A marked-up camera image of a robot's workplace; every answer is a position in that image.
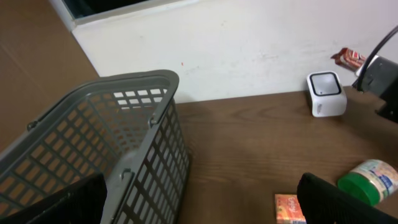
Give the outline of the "orange snack packet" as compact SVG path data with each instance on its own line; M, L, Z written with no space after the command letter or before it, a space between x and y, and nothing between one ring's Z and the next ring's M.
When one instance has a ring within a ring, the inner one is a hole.
M306 224L298 198L292 194L275 194L277 224Z

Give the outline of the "orange Top chocolate bar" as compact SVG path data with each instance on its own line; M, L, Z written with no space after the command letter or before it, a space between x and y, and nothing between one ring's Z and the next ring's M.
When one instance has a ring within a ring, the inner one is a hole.
M343 47L338 53L333 54L331 59L335 61L336 65L352 72L357 71L366 61L365 56L347 47Z

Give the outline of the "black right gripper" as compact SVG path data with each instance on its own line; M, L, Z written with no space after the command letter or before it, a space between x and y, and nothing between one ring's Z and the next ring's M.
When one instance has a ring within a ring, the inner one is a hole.
M364 73L361 91L385 101L377 114L397 123L397 63L376 55Z

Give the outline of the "green-lidded white jar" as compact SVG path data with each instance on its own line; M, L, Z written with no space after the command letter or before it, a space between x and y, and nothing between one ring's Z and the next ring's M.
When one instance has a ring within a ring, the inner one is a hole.
M397 191L397 171L384 161L366 160L339 178L337 187L375 206Z

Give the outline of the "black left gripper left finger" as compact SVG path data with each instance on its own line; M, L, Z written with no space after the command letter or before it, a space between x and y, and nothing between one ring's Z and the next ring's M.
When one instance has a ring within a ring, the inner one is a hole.
M107 197L104 175L81 179L53 195L1 219L1 224L99 224Z

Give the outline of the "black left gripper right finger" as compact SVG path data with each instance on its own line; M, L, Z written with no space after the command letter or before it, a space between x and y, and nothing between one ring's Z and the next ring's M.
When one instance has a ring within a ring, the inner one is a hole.
M307 224L397 224L397 218L308 172L298 183L297 198Z

